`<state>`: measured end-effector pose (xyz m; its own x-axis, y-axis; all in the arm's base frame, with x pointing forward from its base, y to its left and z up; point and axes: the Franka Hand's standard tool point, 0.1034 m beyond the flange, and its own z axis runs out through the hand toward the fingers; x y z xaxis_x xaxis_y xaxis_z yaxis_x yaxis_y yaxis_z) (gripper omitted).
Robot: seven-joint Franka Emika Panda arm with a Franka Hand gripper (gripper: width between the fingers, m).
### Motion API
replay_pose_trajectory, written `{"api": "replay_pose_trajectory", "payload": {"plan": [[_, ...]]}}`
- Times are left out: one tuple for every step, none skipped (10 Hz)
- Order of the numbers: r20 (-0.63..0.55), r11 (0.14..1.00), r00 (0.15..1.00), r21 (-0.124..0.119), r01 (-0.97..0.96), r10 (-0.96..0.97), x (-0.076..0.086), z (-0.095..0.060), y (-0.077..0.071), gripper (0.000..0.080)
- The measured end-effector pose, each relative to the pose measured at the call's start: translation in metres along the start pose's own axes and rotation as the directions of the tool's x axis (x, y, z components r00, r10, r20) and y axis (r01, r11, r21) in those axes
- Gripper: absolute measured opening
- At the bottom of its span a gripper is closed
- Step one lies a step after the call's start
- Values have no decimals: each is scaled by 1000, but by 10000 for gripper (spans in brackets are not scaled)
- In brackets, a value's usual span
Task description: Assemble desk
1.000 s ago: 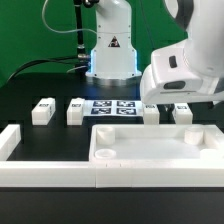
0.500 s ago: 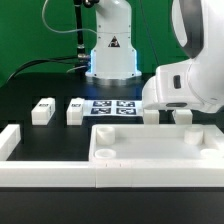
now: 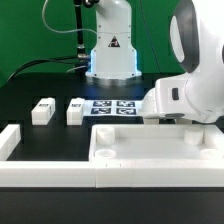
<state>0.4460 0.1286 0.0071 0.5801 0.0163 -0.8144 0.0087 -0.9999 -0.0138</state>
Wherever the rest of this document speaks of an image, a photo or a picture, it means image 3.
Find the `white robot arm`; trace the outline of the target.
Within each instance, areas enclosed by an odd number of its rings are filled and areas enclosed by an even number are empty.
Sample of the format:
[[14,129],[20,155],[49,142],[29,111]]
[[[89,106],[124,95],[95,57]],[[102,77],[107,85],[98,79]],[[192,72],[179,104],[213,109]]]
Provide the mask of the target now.
[[[140,77],[131,43],[130,4],[97,0],[96,19],[88,79],[117,85]],[[180,0],[169,36],[184,73],[157,80],[143,98],[141,116],[215,122],[224,116],[224,0]]]

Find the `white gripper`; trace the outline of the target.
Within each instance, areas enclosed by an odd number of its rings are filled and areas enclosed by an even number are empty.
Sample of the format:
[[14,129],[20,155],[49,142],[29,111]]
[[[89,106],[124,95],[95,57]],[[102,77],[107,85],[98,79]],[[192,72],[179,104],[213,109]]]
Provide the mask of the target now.
[[158,79],[155,87],[142,100],[141,115],[145,125],[158,125],[159,119],[145,118],[185,118],[175,119],[179,125],[191,125],[194,110],[185,94],[187,76],[177,75]]

